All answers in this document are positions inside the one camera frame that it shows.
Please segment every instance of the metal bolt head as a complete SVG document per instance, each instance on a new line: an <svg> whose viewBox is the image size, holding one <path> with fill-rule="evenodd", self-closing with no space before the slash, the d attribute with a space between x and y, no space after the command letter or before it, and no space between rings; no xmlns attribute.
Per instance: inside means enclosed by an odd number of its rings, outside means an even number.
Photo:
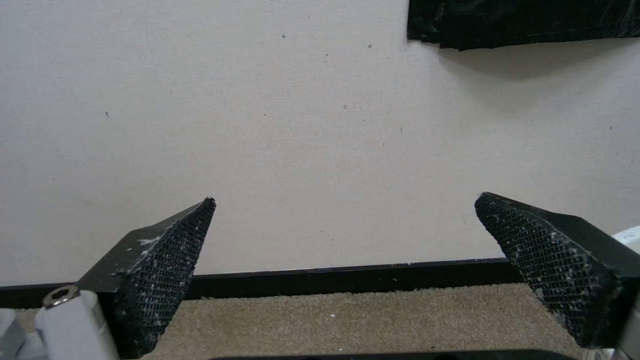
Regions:
<svg viewBox="0 0 640 360"><path fill-rule="evenodd" d="M76 285L66 285L48 293L47 296L44 297L42 304L45 309L50 309L78 296L80 296L80 289L78 289Z"/></svg>

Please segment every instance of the white debris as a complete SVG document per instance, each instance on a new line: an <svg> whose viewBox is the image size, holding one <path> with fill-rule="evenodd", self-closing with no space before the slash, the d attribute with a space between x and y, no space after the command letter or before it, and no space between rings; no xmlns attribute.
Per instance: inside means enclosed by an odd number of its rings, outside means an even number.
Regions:
<svg viewBox="0 0 640 360"><path fill-rule="evenodd" d="M152 239L140 239L138 240L138 243L140 243L140 245L142 246L146 246L146 245L151 245L158 240L160 240L160 236L156 236L155 238L152 238Z"/></svg>

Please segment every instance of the white cylindrical part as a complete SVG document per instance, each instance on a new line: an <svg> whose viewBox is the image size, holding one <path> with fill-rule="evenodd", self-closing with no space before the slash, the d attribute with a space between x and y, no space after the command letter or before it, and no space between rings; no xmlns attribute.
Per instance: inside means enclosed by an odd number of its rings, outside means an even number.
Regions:
<svg viewBox="0 0 640 360"><path fill-rule="evenodd" d="M41 309L36 329L49 360L118 360L118 352L102 315L98 296L80 296Z"/></svg>

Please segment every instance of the black fabric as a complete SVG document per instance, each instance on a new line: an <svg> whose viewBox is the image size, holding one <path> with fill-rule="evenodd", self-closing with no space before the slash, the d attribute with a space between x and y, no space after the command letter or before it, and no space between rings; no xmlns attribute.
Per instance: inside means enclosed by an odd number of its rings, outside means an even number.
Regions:
<svg viewBox="0 0 640 360"><path fill-rule="evenodd" d="M411 0L407 37L459 50L640 36L638 0Z"/></svg>

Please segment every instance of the white plastic part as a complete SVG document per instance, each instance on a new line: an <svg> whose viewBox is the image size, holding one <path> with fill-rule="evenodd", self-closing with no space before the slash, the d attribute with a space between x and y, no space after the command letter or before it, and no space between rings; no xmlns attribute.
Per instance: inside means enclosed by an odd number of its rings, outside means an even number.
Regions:
<svg viewBox="0 0 640 360"><path fill-rule="evenodd" d="M627 230L620 231L613 236L614 239L626 245L631 250L640 254L640 226L631 227ZM582 360L612 360L616 359L616 351L612 348L600 348L595 350L587 350L584 352Z"/></svg>
<svg viewBox="0 0 640 360"><path fill-rule="evenodd" d="M14 360L25 339L26 334L15 318L15 310L0 309L0 360Z"/></svg>
<svg viewBox="0 0 640 360"><path fill-rule="evenodd" d="M36 329L49 360L119 360L98 296L80 296L36 315Z"/></svg>

